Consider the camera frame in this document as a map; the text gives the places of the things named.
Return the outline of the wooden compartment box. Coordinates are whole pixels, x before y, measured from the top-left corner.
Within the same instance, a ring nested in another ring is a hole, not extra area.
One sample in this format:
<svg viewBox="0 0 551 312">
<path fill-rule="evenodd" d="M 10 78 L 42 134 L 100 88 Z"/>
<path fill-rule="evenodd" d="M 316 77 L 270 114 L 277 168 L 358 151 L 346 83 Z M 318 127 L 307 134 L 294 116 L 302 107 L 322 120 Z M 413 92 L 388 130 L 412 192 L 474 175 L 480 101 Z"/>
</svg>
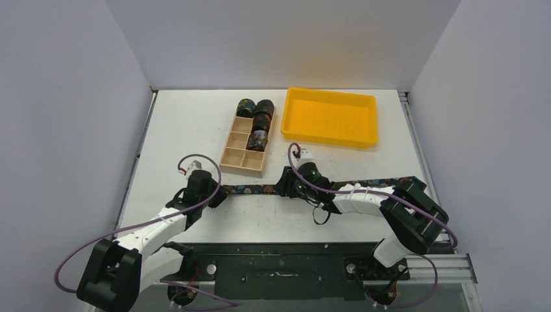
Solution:
<svg viewBox="0 0 551 312">
<path fill-rule="evenodd" d="M 275 111 L 273 102 L 268 99 L 258 103 L 243 99 L 238 104 L 219 162 L 222 172 L 263 176 Z"/>
</svg>

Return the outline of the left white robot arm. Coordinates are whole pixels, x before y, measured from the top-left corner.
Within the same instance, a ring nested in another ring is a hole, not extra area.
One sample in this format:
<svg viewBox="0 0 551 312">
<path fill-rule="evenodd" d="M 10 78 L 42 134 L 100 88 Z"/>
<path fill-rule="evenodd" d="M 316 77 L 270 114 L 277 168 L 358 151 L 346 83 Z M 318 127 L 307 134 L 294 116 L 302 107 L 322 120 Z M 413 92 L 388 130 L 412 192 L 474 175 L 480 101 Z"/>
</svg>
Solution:
<svg viewBox="0 0 551 312">
<path fill-rule="evenodd" d="M 194 262 L 169 240 L 198 221 L 211 199 L 225 197 L 206 170 L 189 171 L 187 185 L 146 226 L 94 246 L 76 296 L 103 311 L 130 311 L 139 294 L 172 274 L 189 278 Z"/>
</svg>

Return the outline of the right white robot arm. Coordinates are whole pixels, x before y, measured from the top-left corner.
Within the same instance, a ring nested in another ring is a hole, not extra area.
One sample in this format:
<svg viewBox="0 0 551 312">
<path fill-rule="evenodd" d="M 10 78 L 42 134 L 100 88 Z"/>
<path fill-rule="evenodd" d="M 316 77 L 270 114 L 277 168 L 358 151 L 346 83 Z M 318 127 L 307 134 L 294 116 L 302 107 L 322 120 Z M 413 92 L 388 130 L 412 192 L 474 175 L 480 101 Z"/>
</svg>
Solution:
<svg viewBox="0 0 551 312">
<path fill-rule="evenodd" d="M 384 219 L 392 233 L 367 261 L 371 276 L 382 279 L 404 257 L 427 254 L 449 221 L 448 214 L 424 192 L 415 177 L 380 181 L 330 181 L 313 162 L 297 170 L 286 166 L 275 192 L 299 198 L 331 215 L 357 213 Z"/>
</svg>

